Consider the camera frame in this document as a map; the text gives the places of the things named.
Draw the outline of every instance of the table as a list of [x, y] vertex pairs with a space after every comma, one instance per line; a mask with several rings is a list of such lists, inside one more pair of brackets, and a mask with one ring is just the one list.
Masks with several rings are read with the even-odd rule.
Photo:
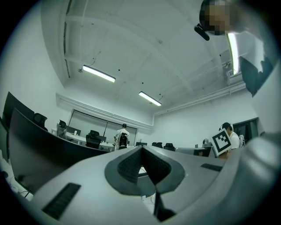
[[[56, 128], [52, 128], [52, 134], [55, 134], [55, 135], [57, 134]], [[82, 142], [85, 142], [85, 143], [87, 142], [86, 138], [78, 136], [78, 135], [73, 135], [69, 132], [66, 132], [66, 136], [70, 139], [78, 141], [79, 145], [82, 144]], [[112, 143], [101, 142], [100, 146], [99, 146], [99, 149], [104, 150], [104, 151], [112, 152], [112, 151], [114, 151], [114, 146], [112, 145]]]
[[[57, 133], [57, 129], [52, 128], [52, 134], [54, 134], [53, 132], [56, 134], [56, 133]], [[86, 142], [86, 138], [81, 137], [81, 136], [78, 136], [78, 135], [73, 135], [73, 134], [71, 134], [71, 133], [69, 133], [69, 132], [66, 132], [66, 136], [67, 136], [68, 138], [70, 138], [70, 139], [73, 139], [73, 140], [78, 141], [78, 144], [79, 144], [79, 145], [81, 144], [81, 142]]]

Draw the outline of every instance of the man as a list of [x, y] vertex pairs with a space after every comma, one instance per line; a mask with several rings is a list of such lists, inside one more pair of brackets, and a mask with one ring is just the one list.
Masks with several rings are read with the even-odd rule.
[[240, 139], [239, 139], [238, 135], [233, 131], [230, 123], [224, 123], [222, 125], [222, 128], [227, 131], [227, 134], [228, 134], [228, 136], [230, 138], [230, 142], [231, 142], [231, 149], [238, 149], [239, 145], [240, 145]]
[[199, 20], [204, 31], [213, 35], [248, 32], [256, 37], [248, 53], [239, 57], [242, 78], [252, 96], [279, 59], [279, 47], [267, 26], [268, 18], [267, 14], [250, 10], [242, 1], [204, 0], [201, 4]]
[[[224, 123], [221, 126], [222, 129], [225, 129], [227, 131], [228, 136], [230, 137], [230, 142], [231, 142], [231, 149], [237, 149], [239, 148], [240, 145], [240, 139], [238, 137], [238, 135], [233, 132], [232, 126], [230, 125], [230, 123]], [[219, 158], [220, 159], [224, 159], [227, 160], [229, 157], [230, 151], [226, 151], [222, 154], [220, 154]]]
[[114, 141], [115, 141], [114, 150], [119, 150], [119, 141], [120, 141], [120, 137], [121, 137], [122, 133], [127, 134], [127, 140], [128, 141], [130, 140], [130, 133], [126, 130], [126, 128], [127, 128], [127, 124], [124, 123], [122, 125], [122, 129], [117, 130], [117, 132], [116, 132], [116, 134], [114, 136]]

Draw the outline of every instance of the ceiling beam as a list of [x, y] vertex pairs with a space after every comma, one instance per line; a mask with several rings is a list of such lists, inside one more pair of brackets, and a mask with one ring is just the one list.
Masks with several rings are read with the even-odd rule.
[[[81, 23], [81, 16], [66, 16], [66, 22], [78, 22]], [[129, 41], [134, 42], [141, 48], [146, 49], [148, 52], [151, 52], [163, 65], [167, 66], [171, 73], [178, 77], [182, 85], [184, 85], [187, 90], [193, 93], [193, 89], [190, 84], [184, 78], [184, 73], [178, 69], [172, 60], [167, 55], [167, 50], [161, 45], [161, 42], [151, 36], [146, 30], [139, 27], [136, 24], [133, 24], [130, 21], [127, 21], [123, 18], [120, 18], [115, 15], [110, 15], [107, 20], [101, 18], [87, 18], [85, 17], [83, 23], [96, 24], [104, 26], [110, 30], [113, 30]]]

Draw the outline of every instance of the black screen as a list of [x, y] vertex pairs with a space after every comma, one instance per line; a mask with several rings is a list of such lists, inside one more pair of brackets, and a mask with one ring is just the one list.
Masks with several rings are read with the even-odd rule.
[[33, 120], [34, 112], [28, 107], [26, 107], [24, 104], [22, 104], [10, 92], [8, 92], [3, 111], [3, 121], [5, 122], [8, 128], [10, 128], [14, 108], [21, 112], [27, 119], [31, 121]]
[[80, 134], [81, 134], [81, 130], [78, 130], [78, 129], [75, 129], [75, 128], [69, 127], [69, 126], [66, 126], [66, 131], [71, 134], [74, 134], [74, 132], [77, 131], [78, 136], [80, 136]]
[[2, 151], [3, 158], [9, 162], [8, 152], [8, 128], [0, 118], [0, 149]]
[[9, 130], [14, 178], [31, 193], [75, 163], [107, 152], [56, 137], [14, 110]]
[[212, 148], [212, 147], [202, 148], [202, 149], [194, 149], [193, 155], [194, 155], [194, 156], [209, 157], [211, 148]]

